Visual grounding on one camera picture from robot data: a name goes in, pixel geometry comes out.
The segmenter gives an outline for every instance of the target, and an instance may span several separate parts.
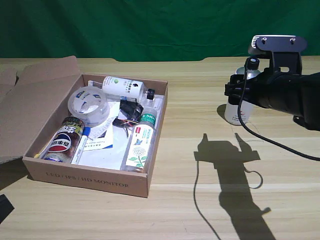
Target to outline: clear plastic container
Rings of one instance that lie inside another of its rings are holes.
[[[155,138],[157,110],[146,106],[138,125],[133,128],[120,170],[146,173]]]
[[[86,127],[93,128],[103,123],[109,115],[106,94],[95,86],[76,90],[68,100],[70,113],[81,119]]]
[[[258,74],[260,74],[260,71],[258,70],[259,67],[259,60],[257,58],[252,58],[252,62],[248,64],[248,69],[247,69],[247,77],[246,79],[252,79],[256,77]],[[239,67],[236,71],[235,74],[245,74],[245,67]],[[224,117],[225,120],[232,124],[239,126],[241,125],[239,118],[238,118],[238,105],[239,105],[239,99],[233,99],[232,97],[228,98],[228,101],[225,106],[225,112],[224,112]],[[247,123],[249,120],[249,117],[253,111],[254,105],[250,102],[247,101],[242,101],[241,103],[241,119],[243,123]]]

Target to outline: blue marker cap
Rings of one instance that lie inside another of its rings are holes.
[[[89,136],[89,134],[90,134],[90,130],[91,130],[91,128],[90,127],[88,127],[88,126],[85,126],[84,127],[84,129],[83,129],[83,134],[82,135],[85,135],[85,136]]]

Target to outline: black cable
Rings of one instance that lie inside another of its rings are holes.
[[[248,128],[244,121],[242,120],[242,117],[241,117],[241,104],[242,104],[242,101],[244,100],[244,96],[245,96],[245,89],[246,89],[246,84],[247,84],[247,74],[248,74],[248,63],[250,61],[250,59],[252,59],[253,57],[248,57],[245,61],[245,65],[244,65],[244,77],[243,77],[243,80],[244,80],[244,85],[243,85],[243,89],[242,89],[242,94],[241,94],[241,98],[240,98],[240,102],[239,102],[239,105],[238,105],[238,109],[237,109],[237,114],[238,114],[238,118],[239,118],[239,121],[242,125],[242,127],[247,130],[249,133],[251,133],[253,136],[257,137],[257,138],[260,138],[268,143],[271,143],[271,144],[274,144],[280,148],[283,148],[293,154],[296,154],[300,157],[303,157],[303,158],[306,158],[306,159],[310,159],[310,160],[314,160],[314,161],[320,161],[320,157],[316,157],[316,156],[310,156],[310,155],[307,155],[307,154],[304,154],[302,152],[299,152],[297,150],[294,150],[290,147],[287,147],[285,145],[282,145],[281,143],[278,143],[276,141],[273,141],[269,138],[266,138],[264,136],[261,136],[259,135],[258,133],[255,133],[254,131],[252,131],[250,128]]]
[[[197,188],[198,178],[199,178],[199,161],[196,161],[196,177],[195,177],[195,182],[194,182],[194,186],[193,186],[193,201],[194,201],[194,205],[195,205],[196,210],[200,214],[200,216],[203,218],[203,220],[206,222],[206,224],[208,224],[209,228],[215,234],[216,238],[221,240],[221,238],[219,237],[219,235],[216,232],[216,230],[214,229],[214,227],[210,224],[210,222],[206,219],[206,217],[202,214],[202,212],[200,211],[200,209],[198,207],[197,200],[196,200],[196,188]]]

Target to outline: green label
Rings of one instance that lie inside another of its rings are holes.
[[[145,113],[142,115],[140,122],[149,122],[154,126],[156,123],[156,118],[150,113]]]

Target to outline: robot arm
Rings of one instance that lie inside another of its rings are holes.
[[[254,58],[269,59],[269,67],[246,80],[243,100],[291,114],[297,124],[308,130],[320,131],[320,72],[302,75],[300,52],[306,47],[306,40],[299,36],[254,36],[248,52],[255,55]],[[289,71],[282,72],[283,67]],[[240,99],[243,86],[244,75],[232,75],[225,85],[224,94]]]

